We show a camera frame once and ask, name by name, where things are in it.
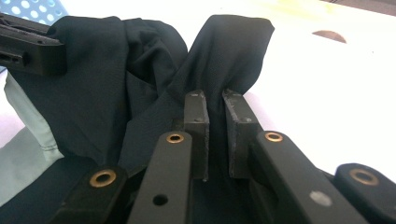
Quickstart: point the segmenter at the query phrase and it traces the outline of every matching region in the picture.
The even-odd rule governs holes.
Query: black plastic part
[[[114,172],[114,181],[104,187],[93,187],[90,183],[92,177],[104,170]],[[99,175],[97,181],[105,182],[108,178],[107,175]],[[126,172],[120,167],[101,166],[91,170],[67,196],[50,224],[119,223],[129,200],[122,195],[127,178]]]
[[[160,136],[128,224],[191,223],[191,144],[188,133]]]
[[[209,116],[203,91],[186,94],[184,131],[192,136],[192,178],[208,179]]]
[[[262,131],[262,126],[243,95],[230,90],[222,95],[226,105],[230,177],[250,178],[248,143]]]
[[[396,223],[396,185],[377,170],[357,163],[341,165],[334,185],[370,223]]]
[[[0,65],[41,76],[66,72],[66,48],[45,36],[49,27],[0,13]]]
[[[184,119],[172,119],[172,132],[184,132]]]
[[[276,194],[266,186],[257,183],[254,179],[249,181],[249,190],[260,223],[273,224],[278,204]]]
[[[274,223],[367,223],[286,135],[259,133],[249,162],[257,163],[252,167],[260,171],[252,173],[264,173],[267,180],[258,182],[268,181],[278,198],[269,214]]]

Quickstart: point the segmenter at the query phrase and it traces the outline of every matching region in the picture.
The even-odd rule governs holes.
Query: screw hole
[[[265,138],[271,142],[281,142],[283,140],[282,135],[279,133],[266,133]]]
[[[164,194],[159,194],[152,199],[152,202],[157,206],[163,206],[168,203],[168,197]]]
[[[103,183],[103,182],[106,182],[109,178],[110,178],[109,174],[102,174],[102,175],[99,175],[98,177],[96,177],[96,181],[99,183]]]
[[[91,177],[90,184],[94,188],[102,188],[112,184],[116,180],[116,177],[117,175],[113,170],[101,170]]]
[[[349,174],[352,178],[363,185],[376,186],[379,183],[379,180],[375,175],[362,169],[353,169]]]
[[[181,134],[174,133],[174,134],[169,135],[166,138],[166,140],[169,143],[179,143],[179,142],[182,142],[184,140],[184,137]]]

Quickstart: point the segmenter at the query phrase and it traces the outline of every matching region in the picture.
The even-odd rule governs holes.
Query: metal rivet
[[[168,141],[169,143],[180,143],[183,140],[184,140],[183,135],[178,133],[172,133],[166,138],[166,141]]]
[[[311,191],[309,197],[317,204],[320,204],[325,207],[332,206],[332,198],[322,191]]]
[[[349,174],[352,178],[363,185],[376,186],[379,183],[379,180],[375,175],[362,169],[353,169],[349,171]]]
[[[102,188],[110,185],[116,180],[116,173],[113,170],[106,169],[96,172],[90,180],[90,185],[94,188]]]
[[[283,140],[283,136],[279,133],[266,133],[265,138],[271,142],[281,142]]]

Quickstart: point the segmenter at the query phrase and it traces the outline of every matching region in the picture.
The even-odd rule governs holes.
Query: blue patterned object
[[[0,0],[0,12],[47,25],[67,15],[59,0]]]

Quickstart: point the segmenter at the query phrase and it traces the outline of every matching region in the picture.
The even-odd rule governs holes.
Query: brass grommet
[[[379,184],[378,178],[368,171],[362,169],[353,169],[349,171],[349,174],[352,176],[352,178],[363,185],[376,186]]]
[[[94,188],[102,188],[110,185],[116,180],[116,173],[113,170],[106,169],[96,172],[90,180],[90,185]]]
[[[180,143],[183,140],[184,140],[183,135],[178,133],[172,133],[166,138],[166,141],[168,141],[168,143]]]
[[[283,136],[279,133],[266,133],[265,138],[271,142],[281,142],[283,140]]]

